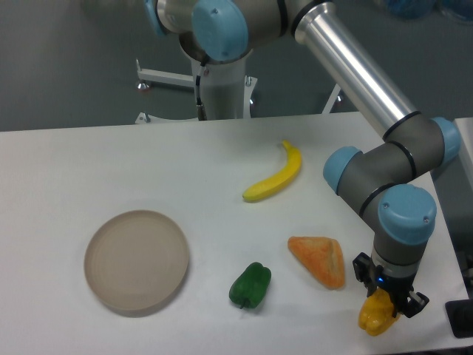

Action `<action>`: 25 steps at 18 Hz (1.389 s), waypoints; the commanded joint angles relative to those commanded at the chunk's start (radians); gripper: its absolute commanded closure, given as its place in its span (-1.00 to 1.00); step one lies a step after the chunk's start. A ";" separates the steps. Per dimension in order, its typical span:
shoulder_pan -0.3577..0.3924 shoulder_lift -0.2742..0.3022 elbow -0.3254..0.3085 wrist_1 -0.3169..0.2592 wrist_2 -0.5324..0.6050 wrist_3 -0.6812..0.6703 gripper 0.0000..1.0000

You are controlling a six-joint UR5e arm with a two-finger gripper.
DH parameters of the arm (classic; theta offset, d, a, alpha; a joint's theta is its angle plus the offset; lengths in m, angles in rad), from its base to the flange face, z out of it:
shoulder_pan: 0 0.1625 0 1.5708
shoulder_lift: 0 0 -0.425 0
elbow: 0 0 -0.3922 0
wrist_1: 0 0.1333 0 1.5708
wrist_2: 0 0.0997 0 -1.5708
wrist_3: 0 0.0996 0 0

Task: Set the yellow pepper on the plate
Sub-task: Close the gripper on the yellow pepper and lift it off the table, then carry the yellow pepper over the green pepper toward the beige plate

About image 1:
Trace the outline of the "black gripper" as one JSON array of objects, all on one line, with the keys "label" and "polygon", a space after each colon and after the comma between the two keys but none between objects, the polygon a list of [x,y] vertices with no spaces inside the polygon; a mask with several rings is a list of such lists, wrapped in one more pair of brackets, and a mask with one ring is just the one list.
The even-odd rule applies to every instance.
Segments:
[{"label": "black gripper", "polygon": [[399,314],[412,318],[429,303],[426,295],[414,292],[413,283],[419,266],[420,262],[407,266],[380,263],[379,260],[370,259],[364,252],[353,260],[355,278],[366,288],[367,297],[372,296],[378,288],[388,292],[393,305],[393,318]]}]

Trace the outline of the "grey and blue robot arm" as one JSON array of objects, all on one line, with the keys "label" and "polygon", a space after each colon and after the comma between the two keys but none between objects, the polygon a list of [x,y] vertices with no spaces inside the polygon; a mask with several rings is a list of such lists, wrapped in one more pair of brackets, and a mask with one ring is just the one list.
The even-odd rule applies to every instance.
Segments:
[{"label": "grey and blue robot arm", "polygon": [[251,50],[290,34],[321,62],[383,143],[361,152],[348,146],[324,165],[332,190],[374,231],[371,254],[353,267],[373,294],[385,290],[394,315],[413,317],[428,298],[412,284],[428,239],[436,205],[412,181],[453,159],[460,148],[455,125],[425,118],[366,54],[336,16],[331,1],[145,1],[159,36],[177,34],[194,71],[201,121],[243,116],[244,78],[225,79],[226,64],[241,64]]}]

